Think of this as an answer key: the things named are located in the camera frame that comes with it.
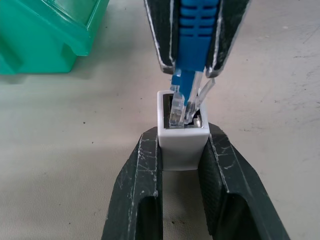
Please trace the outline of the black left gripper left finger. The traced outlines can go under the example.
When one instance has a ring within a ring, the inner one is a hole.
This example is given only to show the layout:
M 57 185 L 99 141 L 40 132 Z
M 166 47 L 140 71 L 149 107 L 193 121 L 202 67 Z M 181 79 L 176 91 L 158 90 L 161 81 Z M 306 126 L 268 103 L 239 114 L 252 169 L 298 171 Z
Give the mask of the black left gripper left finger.
M 157 127 L 141 134 L 120 170 L 101 239 L 163 239 L 163 164 Z

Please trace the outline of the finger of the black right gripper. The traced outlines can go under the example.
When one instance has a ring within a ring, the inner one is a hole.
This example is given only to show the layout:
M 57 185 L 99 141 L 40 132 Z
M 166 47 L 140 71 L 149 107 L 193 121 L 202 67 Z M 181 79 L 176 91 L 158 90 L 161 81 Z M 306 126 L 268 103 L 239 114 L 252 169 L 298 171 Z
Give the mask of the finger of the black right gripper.
M 223 71 L 250 4 L 250 0 L 219 2 L 205 64 L 207 78 L 215 78 Z
M 179 0 L 144 0 L 157 59 L 162 72 L 173 74 L 179 42 Z

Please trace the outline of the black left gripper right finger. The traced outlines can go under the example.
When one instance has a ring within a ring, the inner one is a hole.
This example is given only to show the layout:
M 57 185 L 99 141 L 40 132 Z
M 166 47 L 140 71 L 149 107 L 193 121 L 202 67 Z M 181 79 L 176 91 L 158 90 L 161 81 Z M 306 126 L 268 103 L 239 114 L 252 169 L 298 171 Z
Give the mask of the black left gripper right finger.
M 212 239 L 288 240 L 258 173 L 218 126 L 209 130 L 197 172 Z

